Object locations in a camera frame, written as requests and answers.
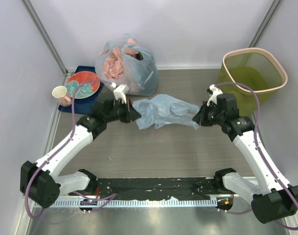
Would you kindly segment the blue plastic bag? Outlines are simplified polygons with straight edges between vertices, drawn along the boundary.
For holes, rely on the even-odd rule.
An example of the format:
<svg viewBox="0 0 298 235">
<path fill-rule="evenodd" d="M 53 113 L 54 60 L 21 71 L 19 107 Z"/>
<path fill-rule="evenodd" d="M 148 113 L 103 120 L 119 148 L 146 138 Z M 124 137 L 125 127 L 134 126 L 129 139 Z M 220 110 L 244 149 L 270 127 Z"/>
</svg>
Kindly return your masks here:
<svg viewBox="0 0 298 235">
<path fill-rule="evenodd" d="M 199 125 L 193 121 L 199 106 L 170 95 L 158 94 L 151 99 L 139 99 L 133 102 L 133 107 L 141 114 L 141 118 L 136 120 L 140 130 L 152 125 L 159 129 L 168 124 L 181 124 L 199 129 Z"/>
</svg>

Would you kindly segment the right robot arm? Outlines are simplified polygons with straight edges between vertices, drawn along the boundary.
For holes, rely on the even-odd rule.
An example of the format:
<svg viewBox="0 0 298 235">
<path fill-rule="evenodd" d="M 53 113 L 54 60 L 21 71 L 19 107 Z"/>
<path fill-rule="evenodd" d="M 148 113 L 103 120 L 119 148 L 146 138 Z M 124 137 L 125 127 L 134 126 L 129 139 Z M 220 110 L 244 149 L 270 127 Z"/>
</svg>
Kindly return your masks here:
<svg viewBox="0 0 298 235">
<path fill-rule="evenodd" d="M 251 206 L 255 217 L 263 224 L 283 219 L 298 212 L 298 186 L 293 186 L 279 172 L 266 152 L 249 117 L 239 114 L 237 100 L 232 94 L 212 94 L 193 117 L 200 126 L 218 125 L 241 151 L 249 164 L 257 184 L 243 178 L 236 170 L 218 170 L 214 189 L 228 190 L 242 197 Z"/>
</svg>

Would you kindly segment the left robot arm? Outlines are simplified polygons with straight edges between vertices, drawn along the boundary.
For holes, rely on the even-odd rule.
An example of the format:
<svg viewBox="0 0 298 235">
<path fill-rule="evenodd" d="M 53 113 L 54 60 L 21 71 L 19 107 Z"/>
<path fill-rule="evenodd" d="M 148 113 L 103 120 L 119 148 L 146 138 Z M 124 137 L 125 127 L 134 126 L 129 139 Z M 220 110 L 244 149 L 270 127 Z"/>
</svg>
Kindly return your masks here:
<svg viewBox="0 0 298 235">
<path fill-rule="evenodd" d="M 93 173 L 80 169 L 61 176 L 60 172 L 79 151 L 106 130 L 108 123 L 130 123 L 140 117 L 141 114 L 134 109 L 130 100 L 95 102 L 91 111 L 74 124 L 72 131 L 54 149 L 35 163 L 26 161 L 22 165 L 20 191 L 25 195 L 25 205 L 28 206 L 31 199 L 46 209 L 59 196 L 75 191 L 92 195 L 97 188 L 97 177 Z"/>
</svg>

